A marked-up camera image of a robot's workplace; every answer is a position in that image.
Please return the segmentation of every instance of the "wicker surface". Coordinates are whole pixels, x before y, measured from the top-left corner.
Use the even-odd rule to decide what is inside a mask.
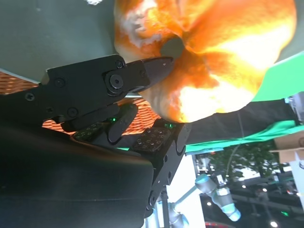
[[[35,86],[37,85],[34,83],[0,72],[0,94],[11,94]],[[143,99],[124,99],[119,102],[119,104],[122,105],[130,102],[138,106],[138,114],[129,128],[123,133],[124,135],[142,133],[145,128],[151,127],[154,121],[159,118],[159,116],[152,111],[149,103]],[[46,121],[43,127],[64,132],[61,126],[54,121]]]

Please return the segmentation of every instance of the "orange stuffed toy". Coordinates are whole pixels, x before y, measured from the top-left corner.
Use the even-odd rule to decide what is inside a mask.
[[[116,0],[114,16],[115,47],[128,62],[182,39],[171,74],[141,93],[176,122],[247,105],[296,27],[293,0]]]

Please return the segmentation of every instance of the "orange plush object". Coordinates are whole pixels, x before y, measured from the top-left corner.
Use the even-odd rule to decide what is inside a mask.
[[[128,62],[183,40],[171,74],[141,93],[176,122],[248,104],[296,27],[293,0],[116,0],[114,15],[115,47]]]

